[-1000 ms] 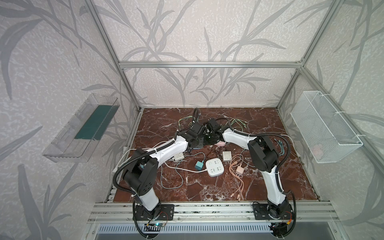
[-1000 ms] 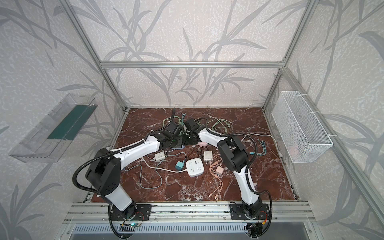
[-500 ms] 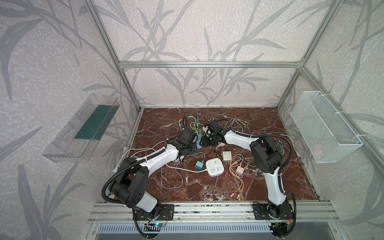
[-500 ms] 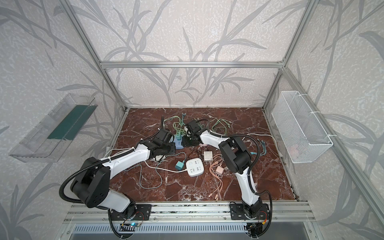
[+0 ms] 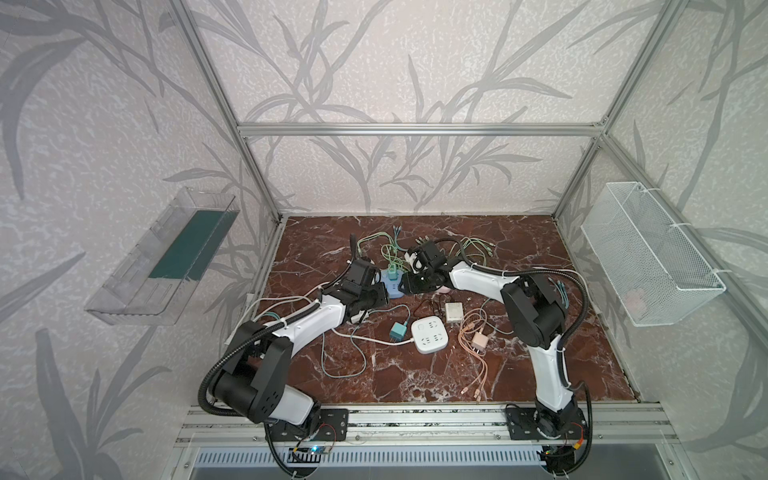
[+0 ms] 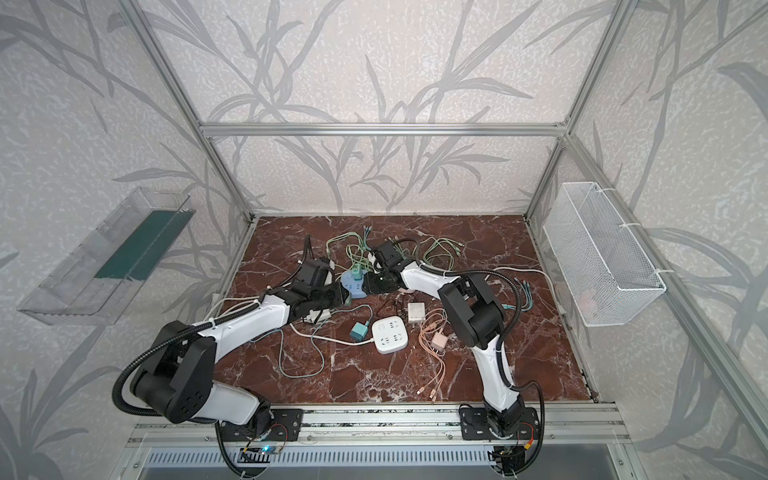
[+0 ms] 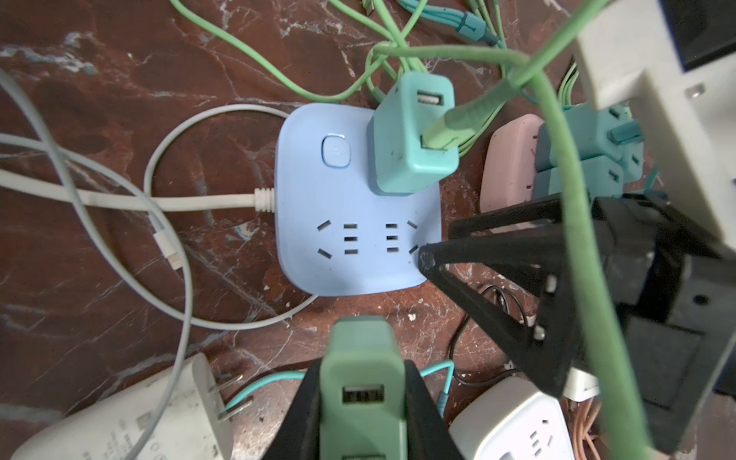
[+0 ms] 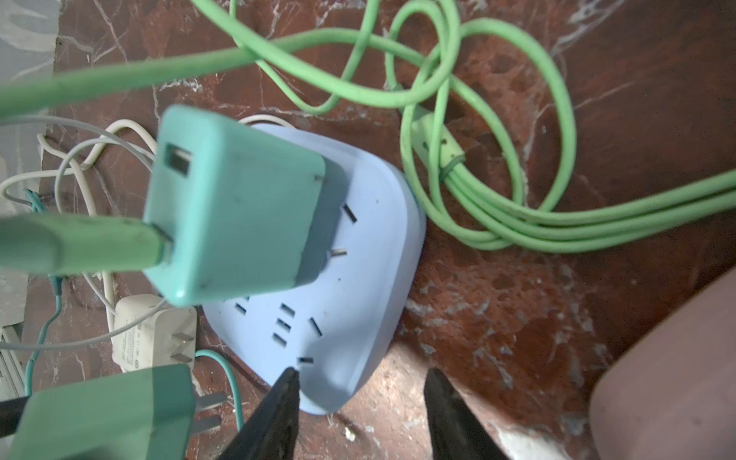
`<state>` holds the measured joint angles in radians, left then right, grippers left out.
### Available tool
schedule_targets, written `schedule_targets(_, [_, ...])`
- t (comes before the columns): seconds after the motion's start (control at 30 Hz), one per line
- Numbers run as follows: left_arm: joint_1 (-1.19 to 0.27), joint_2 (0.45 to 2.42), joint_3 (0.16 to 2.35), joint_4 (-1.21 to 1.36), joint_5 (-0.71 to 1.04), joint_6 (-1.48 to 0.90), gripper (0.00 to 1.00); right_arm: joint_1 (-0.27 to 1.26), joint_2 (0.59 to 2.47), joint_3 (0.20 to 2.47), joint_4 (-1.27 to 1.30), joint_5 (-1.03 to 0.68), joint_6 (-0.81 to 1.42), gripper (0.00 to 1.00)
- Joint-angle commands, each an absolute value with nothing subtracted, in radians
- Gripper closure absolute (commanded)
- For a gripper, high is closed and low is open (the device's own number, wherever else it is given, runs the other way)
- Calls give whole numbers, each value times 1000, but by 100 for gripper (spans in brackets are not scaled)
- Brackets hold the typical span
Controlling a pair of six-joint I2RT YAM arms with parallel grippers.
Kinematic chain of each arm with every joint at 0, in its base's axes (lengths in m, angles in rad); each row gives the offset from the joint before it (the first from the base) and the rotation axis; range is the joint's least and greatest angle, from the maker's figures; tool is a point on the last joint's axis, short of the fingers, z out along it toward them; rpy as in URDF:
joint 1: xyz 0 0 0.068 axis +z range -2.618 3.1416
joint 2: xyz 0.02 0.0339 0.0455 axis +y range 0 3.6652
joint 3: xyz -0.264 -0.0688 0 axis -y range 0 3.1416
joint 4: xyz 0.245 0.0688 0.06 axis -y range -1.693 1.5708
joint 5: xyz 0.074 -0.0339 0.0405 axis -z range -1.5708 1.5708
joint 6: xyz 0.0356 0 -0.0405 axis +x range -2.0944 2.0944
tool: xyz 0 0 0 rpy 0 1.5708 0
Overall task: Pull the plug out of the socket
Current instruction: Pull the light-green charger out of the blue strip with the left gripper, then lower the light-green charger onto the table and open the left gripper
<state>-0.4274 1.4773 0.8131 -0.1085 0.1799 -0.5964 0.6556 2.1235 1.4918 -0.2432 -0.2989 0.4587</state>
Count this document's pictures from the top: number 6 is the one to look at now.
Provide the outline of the teal charger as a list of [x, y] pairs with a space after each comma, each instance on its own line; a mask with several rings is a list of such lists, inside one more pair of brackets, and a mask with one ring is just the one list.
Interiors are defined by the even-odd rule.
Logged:
[[368, 334], [369, 325], [356, 322], [350, 331], [350, 337], [355, 343], [363, 342]]

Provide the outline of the white power strip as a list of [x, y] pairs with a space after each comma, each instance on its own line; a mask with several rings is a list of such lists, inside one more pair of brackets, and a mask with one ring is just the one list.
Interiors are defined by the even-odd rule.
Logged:
[[399, 316], [390, 316], [373, 323], [371, 333], [376, 350], [380, 354], [392, 354], [408, 346], [408, 332]]

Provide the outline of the pink charger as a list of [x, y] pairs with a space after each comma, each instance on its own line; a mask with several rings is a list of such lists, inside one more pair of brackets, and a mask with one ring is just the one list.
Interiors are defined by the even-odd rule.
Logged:
[[446, 348], [448, 337], [441, 332], [436, 332], [431, 339], [431, 347], [436, 351], [442, 352]]

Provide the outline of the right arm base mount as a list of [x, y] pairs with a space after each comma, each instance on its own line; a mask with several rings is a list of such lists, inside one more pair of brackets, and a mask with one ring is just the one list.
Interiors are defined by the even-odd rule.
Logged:
[[498, 413], [485, 406], [463, 403], [458, 415], [463, 440], [513, 440], [533, 443], [541, 436], [541, 422], [533, 407], [513, 405]]

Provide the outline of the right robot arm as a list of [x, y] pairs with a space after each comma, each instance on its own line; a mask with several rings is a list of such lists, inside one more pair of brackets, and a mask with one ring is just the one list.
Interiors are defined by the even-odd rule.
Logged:
[[367, 294], [414, 290], [442, 303], [447, 321], [458, 339], [472, 350], [483, 385], [483, 401], [491, 431], [500, 438], [512, 435], [522, 420], [525, 402], [521, 392], [534, 386], [515, 383], [505, 352], [505, 340], [518, 322], [521, 309], [511, 319], [487, 283], [495, 276], [513, 286], [505, 275], [487, 269], [446, 271], [400, 253], [395, 241], [374, 248], [368, 258], [373, 271], [364, 276]]

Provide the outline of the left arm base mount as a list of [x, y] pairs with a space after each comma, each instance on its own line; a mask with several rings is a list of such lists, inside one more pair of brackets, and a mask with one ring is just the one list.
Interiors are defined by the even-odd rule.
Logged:
[[221, 427], [224, 442], [277, 441], [296, 442], [301, 431], [304, 410], [277, 408], [269, 414], [257, 413], [256, 419], [246, 425], [227, 423]]

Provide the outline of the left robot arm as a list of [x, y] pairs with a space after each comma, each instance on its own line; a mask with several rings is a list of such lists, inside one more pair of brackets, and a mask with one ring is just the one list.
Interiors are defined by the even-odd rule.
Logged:
[[291, 282], [266, 290], [238, 311], [193, 325], [167, 323], [151, 347], [118, 375], [113, 404], [129, 415], [163, 417], [174, 424], [199, 418], [255, 422], [261, 399], [215, 381], [216, 364], [270, 331], [342, 305], [349, 293], [333, 274], [330, 259], [305, 260]]

